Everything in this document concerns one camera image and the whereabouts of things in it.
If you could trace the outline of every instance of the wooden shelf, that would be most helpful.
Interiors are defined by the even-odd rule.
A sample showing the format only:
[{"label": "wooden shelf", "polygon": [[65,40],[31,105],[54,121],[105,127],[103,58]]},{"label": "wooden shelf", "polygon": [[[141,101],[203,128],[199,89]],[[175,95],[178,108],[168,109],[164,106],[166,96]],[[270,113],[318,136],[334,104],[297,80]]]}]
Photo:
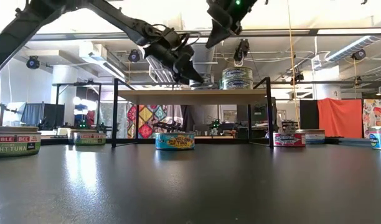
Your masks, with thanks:
[{"label": "wooden shelf", "polygon": [[121,90],[136,105],[248,105],[263,100],[265,90]]}]

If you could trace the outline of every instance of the poster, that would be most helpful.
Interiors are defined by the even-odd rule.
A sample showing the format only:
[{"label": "poster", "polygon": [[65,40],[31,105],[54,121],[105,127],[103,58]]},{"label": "poster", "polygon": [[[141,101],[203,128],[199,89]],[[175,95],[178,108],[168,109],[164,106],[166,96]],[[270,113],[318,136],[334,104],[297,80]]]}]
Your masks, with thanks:
[{"label": "poster", "polygon": [[369,138],[368,127],[381,126],[381,100],[364,100],[362,120],[364,138]]}]

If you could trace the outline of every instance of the orange curtain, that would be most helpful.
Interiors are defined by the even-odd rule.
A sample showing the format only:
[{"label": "orange curtain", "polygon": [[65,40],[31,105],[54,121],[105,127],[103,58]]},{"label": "orange curtain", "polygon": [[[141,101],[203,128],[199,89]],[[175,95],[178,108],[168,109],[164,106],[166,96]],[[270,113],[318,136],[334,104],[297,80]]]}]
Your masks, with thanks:
[{"label": "orange curtain", "polygon": [[362,138],[362,101],[318,100],[319,129],[327,137]]}]

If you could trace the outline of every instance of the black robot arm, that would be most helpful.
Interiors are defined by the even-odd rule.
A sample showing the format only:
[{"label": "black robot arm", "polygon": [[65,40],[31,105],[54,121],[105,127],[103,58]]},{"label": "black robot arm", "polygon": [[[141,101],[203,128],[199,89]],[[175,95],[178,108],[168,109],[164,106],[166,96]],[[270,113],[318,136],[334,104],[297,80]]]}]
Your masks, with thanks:
[{"label": "black robot arm", "polygon": [[160,31],[145,21],[125,16],[105,0],[32,0],[23,11],[16,9],[16,18],[0,33],[0,70],[42,26],[81,8],[94,11],[124,31],[135,44],[148,45],[145,56],[155,57],[173,71],[177,82],[203,82],[191,62],[192,47],[182,44],[183,35],[168,27]]}]

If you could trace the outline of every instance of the security camera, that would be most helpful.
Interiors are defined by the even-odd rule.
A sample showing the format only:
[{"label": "security camera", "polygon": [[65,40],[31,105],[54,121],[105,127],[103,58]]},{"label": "security camera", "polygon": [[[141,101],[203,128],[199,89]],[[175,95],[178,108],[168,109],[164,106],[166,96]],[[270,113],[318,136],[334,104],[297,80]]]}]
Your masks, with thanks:
[{"label": "security camera", "polygon": [[128,60],[130,62],[136,63],[141,60],[141,56],[139,56],[139,53],[136,49],[133,49],[131,50],[131,53],[129,53]]},{"label": "security camera", "polygon": [[40,67],[40,61],[38,60],[38,56],[30,56],[29,60],[26,63],[26,66],[29,69],[38,69]]}]

